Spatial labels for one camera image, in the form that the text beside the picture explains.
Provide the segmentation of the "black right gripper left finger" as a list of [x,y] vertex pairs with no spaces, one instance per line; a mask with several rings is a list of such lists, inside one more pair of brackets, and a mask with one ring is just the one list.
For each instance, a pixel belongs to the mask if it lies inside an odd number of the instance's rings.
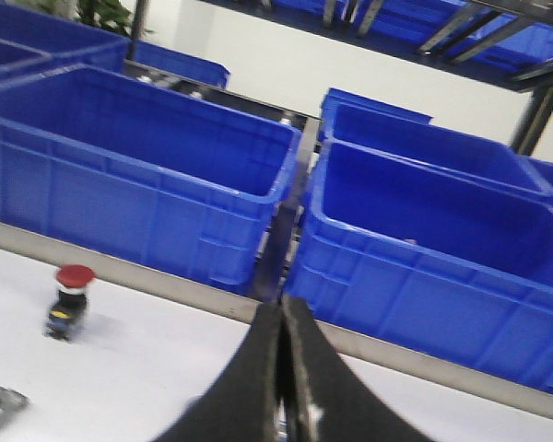
[[257,307],[250,329],[217,379],[158,441],[276,441],[282,309]]

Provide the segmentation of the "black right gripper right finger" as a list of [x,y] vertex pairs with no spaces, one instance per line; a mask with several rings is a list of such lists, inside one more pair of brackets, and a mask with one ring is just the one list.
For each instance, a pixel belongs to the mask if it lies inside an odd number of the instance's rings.
[[300,297],[281,298],[290,384],[289,441],[429,441],[354,374]]

